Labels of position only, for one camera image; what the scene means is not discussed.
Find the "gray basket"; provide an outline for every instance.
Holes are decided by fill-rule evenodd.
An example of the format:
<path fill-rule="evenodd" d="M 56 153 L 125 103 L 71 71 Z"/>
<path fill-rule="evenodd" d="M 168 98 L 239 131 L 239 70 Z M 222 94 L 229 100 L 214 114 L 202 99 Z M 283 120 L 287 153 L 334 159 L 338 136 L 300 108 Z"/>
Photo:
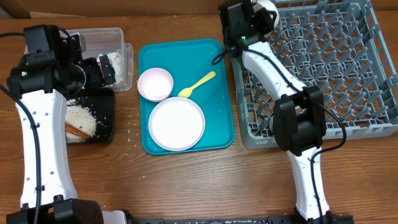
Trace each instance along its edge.
<path fill-rule="evenodd" d="M 398 76 L 370 1 L 312 2 L 276 2 L 280 26 L 269 37 L 275 55 L 307 86 L 320 87 L 348 139 L 398 131 Z M 241 58 L 231 61 L 243 145 L 277 147 L 268 128 L 274 102 L 255 74 L 241 67 Z M 330 115 L 326 125 L 324 139 L 342 138 Z"/>

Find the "teal tray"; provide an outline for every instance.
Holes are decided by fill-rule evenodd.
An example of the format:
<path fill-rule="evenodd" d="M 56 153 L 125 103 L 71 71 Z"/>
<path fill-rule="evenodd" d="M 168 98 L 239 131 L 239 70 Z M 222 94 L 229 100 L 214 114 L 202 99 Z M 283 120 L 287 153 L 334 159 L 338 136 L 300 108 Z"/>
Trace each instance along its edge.
<path fill-rule="evenodd" d="M 199 86 L 190 97 L 205 114 L 205 132 L 195 146 L 181 152 L 223 149 L 234 141 L 235 130 L 225 64 L 222 61 L 218 65 L 211 65 L 215 55 L 221 51 L 222 47 L 216 40 L 201 39 L 149 44 L 139 52 L 140 76 L 147 69 L 155 67 L 171 73 L 174 87 L 170 97 L 177 96 L 181 90 L 192 86 L 207 73 L 216 72 L 216 77 Z M 162 149 L 149 134 L 149 115 L 156 104 L 140 95 L 142 146 L 153 155 L 180 153 Z"/>

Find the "dish rack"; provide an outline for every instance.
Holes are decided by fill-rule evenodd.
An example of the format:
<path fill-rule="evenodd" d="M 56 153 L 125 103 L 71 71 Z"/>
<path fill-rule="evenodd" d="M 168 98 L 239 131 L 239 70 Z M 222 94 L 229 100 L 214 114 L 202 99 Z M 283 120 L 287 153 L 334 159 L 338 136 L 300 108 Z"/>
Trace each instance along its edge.
<path fill-rule="evenodd" d="M 398 131 L 398 76 L 369 0 L 281 0 L 280 25 L 268 41 L 287 70 L 317 85 L 325 106 L 346 127 L 348 139 Z M 277 147 L 269 129 L 274 106 L 255 74 L 232 58 L 238 119 L 248 149 Z M 326 115 L 324 139 L 342 138 Z"/>

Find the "wooden table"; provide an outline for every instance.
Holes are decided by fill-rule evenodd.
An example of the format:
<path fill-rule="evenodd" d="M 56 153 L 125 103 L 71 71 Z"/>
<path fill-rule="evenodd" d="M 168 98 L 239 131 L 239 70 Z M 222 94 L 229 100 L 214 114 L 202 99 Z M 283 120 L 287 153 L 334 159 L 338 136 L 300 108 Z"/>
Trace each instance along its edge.
<path fill-rule="evenodd" d="M 398 11 L 378 12 L 378 21 L 398 65 L 398 31 L 391 21 Z M 36 24 L 66 29 L 120 27 L 125 42 L 139 50 L 146 44 L 214 38 L 221 42 L 218 15 L 103 17 L 0 21 L 0 33 L 21 32 Z M 0 83 L 24 52 L 22 37 L 0 40 Z M 152 156 L 141 146 L 139 94 L 133 87 L 116 93 L 116 128 L 109 144 L 68 146 L 70 172 L 79 198 L 95 200 L 105 210 L 125 208 L 136 217 L 238 218 L 293 214 L 292 168 L 280 149 L 248 150 L 241 143 L 234 79 L 226 63 L 236 138 L 227 149 Z M 0 94 L 0 223 L 19 210 L 24 178 L 21 125 L 14 103 Z M 398 135 L 349 141 L 322 159 L 325 193 L 333 213 L 354 215 L 356 223 L 398 222 Z M 332 146 L 338 140 L 327 141 Z"/>

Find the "clear plastic container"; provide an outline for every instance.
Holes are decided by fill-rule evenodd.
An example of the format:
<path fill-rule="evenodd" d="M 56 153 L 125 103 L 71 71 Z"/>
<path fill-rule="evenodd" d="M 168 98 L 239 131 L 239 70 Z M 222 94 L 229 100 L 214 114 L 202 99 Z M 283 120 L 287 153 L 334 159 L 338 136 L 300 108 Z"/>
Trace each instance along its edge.
<path fill-rule="evenodd" d="M 71 35 L 80 34 L 83 59 L 98 58 L 100 54 L 107 55 L 108 53 L 119 52 L 121 55 L 120 72 L 116 76 L 120 75 L 123 80 L 118 84 L 112 85 L 111 88 L 114 91 L 131 89 L 134 68 L 133 52 L 131 44 L 124 43 L 122 29 L 113 27 L 67 31 Z"/>

